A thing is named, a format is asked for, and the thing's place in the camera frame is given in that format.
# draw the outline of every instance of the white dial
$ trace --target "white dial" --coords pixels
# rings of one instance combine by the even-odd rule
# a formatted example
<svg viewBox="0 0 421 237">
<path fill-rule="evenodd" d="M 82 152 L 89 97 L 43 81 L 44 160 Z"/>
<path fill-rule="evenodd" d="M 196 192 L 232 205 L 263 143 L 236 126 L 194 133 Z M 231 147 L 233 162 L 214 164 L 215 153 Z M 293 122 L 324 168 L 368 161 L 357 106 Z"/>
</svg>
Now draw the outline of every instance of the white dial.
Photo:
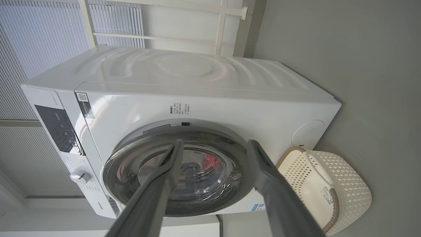
<svg viewBox="0 0 421 237">
<path fill-rule="evenodd" d="M 91 179 L 91 176 L 84 170 L 75 169 L 70 174 L 70 179 L 77 184 L 86 184 Z"/>
</svg>

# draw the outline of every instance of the qr code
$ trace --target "qr code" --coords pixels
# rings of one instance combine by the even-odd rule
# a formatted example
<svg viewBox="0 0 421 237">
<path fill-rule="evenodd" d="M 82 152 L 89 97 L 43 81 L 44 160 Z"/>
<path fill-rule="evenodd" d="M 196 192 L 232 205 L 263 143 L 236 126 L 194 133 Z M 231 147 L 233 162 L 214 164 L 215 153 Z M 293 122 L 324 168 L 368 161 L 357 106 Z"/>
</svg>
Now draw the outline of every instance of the qr code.
<svg viewBox="0 0 421 237">
<path fill-rule="evenodd" d="M 76 93 L 77 99 L 82 102 L 89 102 L 88 95 L 85 93 Z"/>
</svg>

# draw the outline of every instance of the black sticker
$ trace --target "black sticker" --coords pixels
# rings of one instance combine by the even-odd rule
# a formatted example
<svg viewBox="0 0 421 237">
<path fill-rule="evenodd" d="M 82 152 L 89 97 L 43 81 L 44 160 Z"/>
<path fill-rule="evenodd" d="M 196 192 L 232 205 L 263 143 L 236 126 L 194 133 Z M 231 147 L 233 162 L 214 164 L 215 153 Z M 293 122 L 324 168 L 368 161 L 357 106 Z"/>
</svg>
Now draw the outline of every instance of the black sticker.
<svg viewBox="0 0 421 237">
<path fill-rule="evenodd" d="M 83 113 L 83 116 L 86 119 L 94 119 L 91 104 L 88 100 L 88 95 L 86 93 L 78 93 L 76 92 L 77 102 L 79 103 L 80 110 Z"/>
</svg>

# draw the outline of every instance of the corrugated panel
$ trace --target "corrugated panel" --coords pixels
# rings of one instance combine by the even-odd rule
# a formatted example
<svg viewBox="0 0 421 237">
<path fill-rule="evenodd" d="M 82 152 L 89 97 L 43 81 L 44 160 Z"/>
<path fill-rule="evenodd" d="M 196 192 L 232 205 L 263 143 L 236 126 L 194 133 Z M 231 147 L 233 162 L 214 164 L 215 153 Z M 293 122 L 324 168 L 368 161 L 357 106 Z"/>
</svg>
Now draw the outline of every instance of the corrugated panel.
<svg viewBox="0 0 421 237">
<path fill-rule="evenodd" d="M 0 22 L 27 78 L 89 49 L 76 3 L 0 0 Z"/>
<path fill-rule="evenodd" d="M 0 127 L 0 167 L 27 196 L 82 196 L 41 127 Z"/>
<path fill-rule="evenodd" d="M 27 77 L 0 25 L 0 119 L 36 119 L 19 84 Z"/>
<path fill-rule="evenodd" d="M 143 35 L 140 8 L 94 4 L 90 4 L 89 8 L 95 32 Z M 96 39 L 98 44 L 144 48 L 143 39 L 110 36 L 97 36 Z"/>
</svg>

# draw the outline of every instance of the washing machine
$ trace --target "washing machine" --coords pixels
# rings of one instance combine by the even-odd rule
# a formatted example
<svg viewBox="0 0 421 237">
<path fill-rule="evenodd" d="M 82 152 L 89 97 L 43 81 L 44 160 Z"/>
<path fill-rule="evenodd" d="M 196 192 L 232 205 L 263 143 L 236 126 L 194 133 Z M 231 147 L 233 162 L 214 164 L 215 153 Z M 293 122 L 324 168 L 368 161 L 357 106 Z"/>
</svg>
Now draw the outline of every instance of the washing machine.
<svg viewBox="0 0 421 237">
<path fill-rule="evenodd" d="M 166 216 L 264 210 L 246 141 L 276 163 L 291 146 L 313 149 L 341 106 L 276 61 L 105 45 L 21 87 L 69 178 L 109 218 L 179 138 Z"/>
</svg>

